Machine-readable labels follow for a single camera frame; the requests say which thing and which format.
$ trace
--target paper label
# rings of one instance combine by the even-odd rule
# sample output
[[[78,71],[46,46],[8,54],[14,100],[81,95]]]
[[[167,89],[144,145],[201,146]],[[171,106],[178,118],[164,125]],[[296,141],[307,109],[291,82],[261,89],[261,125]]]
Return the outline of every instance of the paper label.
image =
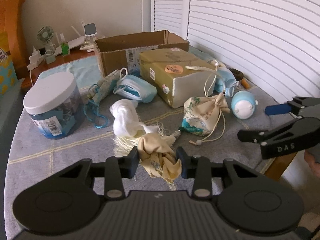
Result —
[[[6,52],[0,48],[0,62],[6,60],[8,58],[8,55],[6,54]]]
[[[169,94],[170,89],[165,84],[162,85],[162,89],[165,94]]]
[[[155,80],[155,71],[150,68],[150,78],[154,81]]]
[[[33,122],[42,133],[52,134],[53,136],[62,134],[61,125],[56,116],[41,121],[33,120]]]
[[[180,51],[179,48],[170,48],[170,50],[172,50],[172,51]]]
[[[182,74],[183,67],[179,65],[167,65],[164,69],[167,73]]]
[[[158,48],[158,45],[126,49],[125,53],[127,56],[128,73],[131,74],[137,70],[140,70],[140,60],[139,60],[140,52],[143,52],[145,50],[157,49],[157,48]]]

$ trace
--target yellow box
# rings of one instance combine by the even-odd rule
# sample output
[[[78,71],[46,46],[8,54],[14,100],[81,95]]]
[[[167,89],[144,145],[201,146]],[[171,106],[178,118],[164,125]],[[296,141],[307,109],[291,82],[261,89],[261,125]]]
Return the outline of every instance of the yellow box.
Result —
[[[140,53],[140,74],[144,80],[157,88],[162,99],[173,108],[183,106],[190,97],[204,97],[206,91],[212,94],[215,75],[208,71],[190,70],[186,66],[200,66],[217,70],[195,55],[179,48],[154,49]]]

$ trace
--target beige box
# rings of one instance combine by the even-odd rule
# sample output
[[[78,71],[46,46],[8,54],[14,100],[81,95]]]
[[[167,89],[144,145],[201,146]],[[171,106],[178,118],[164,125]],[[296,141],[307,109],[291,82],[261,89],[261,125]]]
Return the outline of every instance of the beige box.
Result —
[[[177,108],[183,106],[190,97],[204,97],[213,83],[209,95],[215,85],[215,74],[209,71],[190,70],[186,66],[200,66],[217,70],[195,55],[179,48],[155,49],[140,53],[140,74],[142,78],[157,88],[163,100]]]
[[[140,52],[173,47],[188,51],[189,42],[165,30],[108,37],[94,43],[102,77],[123,67],[128,68],[129,74],[138,72]]]

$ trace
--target plastic jar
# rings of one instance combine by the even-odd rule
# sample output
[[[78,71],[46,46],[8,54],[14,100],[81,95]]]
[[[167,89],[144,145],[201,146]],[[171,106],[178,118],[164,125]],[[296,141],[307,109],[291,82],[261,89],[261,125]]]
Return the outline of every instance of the plastic jar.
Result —
[[[70,72],[38,80],[25,95],[23,106],[39,131],[49,139],[67,136],[84,120],[83,101]]]

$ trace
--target blue gripper pad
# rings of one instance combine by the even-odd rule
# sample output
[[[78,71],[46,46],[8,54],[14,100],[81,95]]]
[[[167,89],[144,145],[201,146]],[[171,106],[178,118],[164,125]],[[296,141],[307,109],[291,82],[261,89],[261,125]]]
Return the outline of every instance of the blue gripper pad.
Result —
[[[267,106],[264,112],[266,115],[275,115],[275,114],[287,114],[291,111],[291,106],[288,104],[279,104],[274,106]]]

